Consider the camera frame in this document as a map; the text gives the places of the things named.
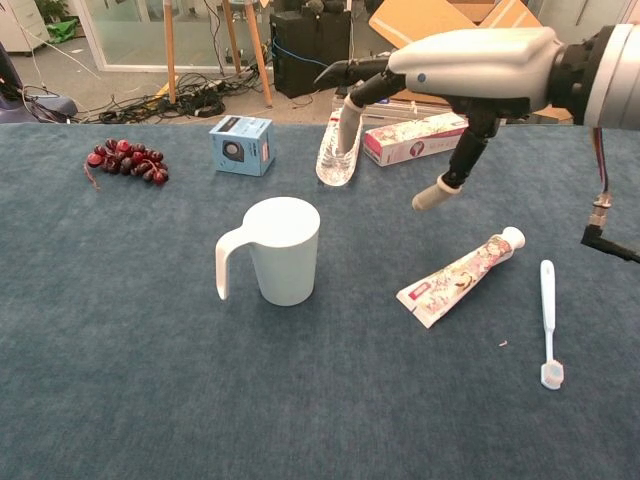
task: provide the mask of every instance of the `toothpaste tube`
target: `toothpaste tube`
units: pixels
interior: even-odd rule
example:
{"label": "toothpaste tube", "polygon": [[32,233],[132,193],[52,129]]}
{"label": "toothpaste tube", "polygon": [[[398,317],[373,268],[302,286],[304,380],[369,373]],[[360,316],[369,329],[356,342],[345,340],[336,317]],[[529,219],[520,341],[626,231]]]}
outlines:
{"label": "toothpaste tube", "polygon": [[525,244],[524,235],[507,227],[484,245],[422,280],[400,290],[396,298],[430,328],[487,274]]}

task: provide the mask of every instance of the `cardboard box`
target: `cardboard box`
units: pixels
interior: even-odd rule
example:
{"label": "cardboard box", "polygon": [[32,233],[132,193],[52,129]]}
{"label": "cardboard box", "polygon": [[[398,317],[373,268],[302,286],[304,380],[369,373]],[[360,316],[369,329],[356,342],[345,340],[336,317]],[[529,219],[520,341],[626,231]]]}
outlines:
{"label": "cardboard box", "polygon": [[385,125],[365,133],[364,151],[374,162],[385,167],[452,150],[466,127],[467,121],[455,113]]}
{"label": "cardboard box", "polygon": [[275,159],[269,119],[227,115],[209,134],[216,170],[259,177]]}
{"label": "cardboard box", "polygon": [[[501,0],[497,4],[491,0],[385,0],[369,19],[369,26],[395,47],[402,48],[429,35],[451,30],[542,25],[520,0]],[[393,98],[427,104],[446,104],[437,97],[408,90],[403,90]],[[566,117],[566,111],[560,115]]]}

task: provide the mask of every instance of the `toothbrush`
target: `toothbrush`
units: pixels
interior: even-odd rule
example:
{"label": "toothbrush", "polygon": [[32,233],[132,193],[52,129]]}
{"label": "toothbrush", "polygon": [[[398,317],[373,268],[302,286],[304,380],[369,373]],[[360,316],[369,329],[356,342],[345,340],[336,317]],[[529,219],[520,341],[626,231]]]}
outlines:
{"label": "toothbrush", "polygon": [[547,361],[540,367],[540,381],[549,390],[558,390],[564,380],[564,367],[553,358],[553,331],[556,328],[556,277],[553,263],[540,263],[540,287],[542,290],[542,318]]}

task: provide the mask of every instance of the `robotic hand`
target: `robotic hand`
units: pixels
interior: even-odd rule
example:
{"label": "robotic hand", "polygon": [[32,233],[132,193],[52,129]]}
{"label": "robotic hand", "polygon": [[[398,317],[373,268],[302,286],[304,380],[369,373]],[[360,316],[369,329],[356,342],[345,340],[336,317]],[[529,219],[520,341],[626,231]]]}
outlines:
{"label": "robotic hand", "polygon": [[[604,27],[575,45],[563,44],[548,27],[457,30],[424,38],[386,58],[336,62],[315,83],[325,89],[365,80],[345,98],[341,152],[353,146],[364,107],[405,88],[444,98],[454,112],[467,116],[469,126],[449,170],[413,199],[414,209],[427,210],[460,192],[502,118],[522,118],[551,104],[598,132],[601,127],[640,130],[638,52],[640,26],[634,25]],[[601,237],[610,205],[605,186],[582,243],[640,262],[638,254]]]}

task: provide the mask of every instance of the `white mug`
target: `white mug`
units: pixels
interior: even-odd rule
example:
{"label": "white mug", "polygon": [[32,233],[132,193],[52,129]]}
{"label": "white mug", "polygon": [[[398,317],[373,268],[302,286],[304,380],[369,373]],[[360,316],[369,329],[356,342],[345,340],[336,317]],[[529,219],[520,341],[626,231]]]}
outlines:
{"label": "white mug", "polygon": [[229,255],[249,245],[262,296],[280,306],[306,300],[313,291],[320,214],[313,205],[292,197],[275,197],[252,206],[242,226],[216,244],[216,287],[229,296]]}

